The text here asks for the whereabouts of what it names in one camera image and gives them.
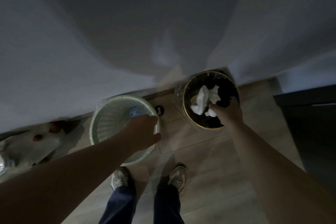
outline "jeans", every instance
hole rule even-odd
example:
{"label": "jeans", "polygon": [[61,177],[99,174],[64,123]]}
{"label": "jeans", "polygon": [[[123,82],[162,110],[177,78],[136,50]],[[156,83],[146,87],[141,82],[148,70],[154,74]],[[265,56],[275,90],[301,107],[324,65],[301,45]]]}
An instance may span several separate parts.
{"label": "jeans", "polygon": [[[117,188],[108,200],[99,224],[131,224],[135,205],[135,190],[126,186]],[[158,189],[154,198],[154,224],[184,224],[180,209],[179,191],[175,186]]]}

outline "gray sneaker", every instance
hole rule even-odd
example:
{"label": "gray sneaker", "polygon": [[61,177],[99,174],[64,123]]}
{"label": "gray sneaker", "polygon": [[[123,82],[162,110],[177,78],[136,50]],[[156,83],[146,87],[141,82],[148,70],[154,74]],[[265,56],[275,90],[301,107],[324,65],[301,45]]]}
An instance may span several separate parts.
{"label": "gray sneaker", "polygon": [[111,186],[114,190],[120,186],[128,186],[128,174],[123,167],[113,172]]}
{"label": "gray sneaker", "polygon": [[186,182],[187,182],[187,169],[183,165],[180,165],[177,168],[175,168],[169,175],[168,184],[174,185],[177,188],[178,192],[181,192]]}

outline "person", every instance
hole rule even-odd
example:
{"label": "person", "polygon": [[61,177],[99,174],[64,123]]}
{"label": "person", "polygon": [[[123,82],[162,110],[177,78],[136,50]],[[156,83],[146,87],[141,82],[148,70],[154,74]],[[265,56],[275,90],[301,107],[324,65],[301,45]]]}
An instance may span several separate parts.
{"label": "person", "polygon": [[[237,99],[210,106],[232,136],[237,153],[271,224],[336,223],[333,197],[307,173],[272,148],[243,122]],[[113,137],[56,159],[0,184],[2,223],[60,224],[113,173],[115,191],[100,223],[131,223],[135,210],[132,178],[119,166],[161,139],[157,117],[132,118]],[[187,178],[178,166],[155,196],[155,223],[183,223],[179,192]]]}

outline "wooden floor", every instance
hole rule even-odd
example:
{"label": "wooden floor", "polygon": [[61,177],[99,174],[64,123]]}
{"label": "wooden floor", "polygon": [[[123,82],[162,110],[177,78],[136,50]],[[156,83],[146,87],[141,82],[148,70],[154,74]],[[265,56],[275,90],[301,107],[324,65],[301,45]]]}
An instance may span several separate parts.
{"label": "wooden floor", "polygon": [[[244,120],[275,149],[303,169],[297,149],[267,81],[239,88]],[[183,120],[172,103],[172,95],[150,100],[161,105],[162,140],[143,162],[129,167],[136,179],[139,201],[133,223],[153,222],[153,197],[162,175],[175,163],[187,166],[188,181],[181,194],[181,216],[185,223],[267,223],[261,205],[246,177],[232,139],[225,128],[197,131]],[[73,131],[62,155],[89,146],[91,119]],[[111,177],[94,190],[64,224],[98,223],[109,199]]]}

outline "plastic bottle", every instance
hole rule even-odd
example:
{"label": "plastic bottle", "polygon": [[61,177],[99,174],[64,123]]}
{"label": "plastic bottle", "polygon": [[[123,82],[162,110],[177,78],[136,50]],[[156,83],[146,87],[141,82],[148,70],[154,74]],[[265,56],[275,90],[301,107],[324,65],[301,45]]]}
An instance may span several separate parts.
{"label": "plastic bottle", "polygon": [[129,114],[129,117],[133,118],[140,115],[142,115],[142,113],[139,111],[139,109],[137,107],[133,107],[131,113]]}

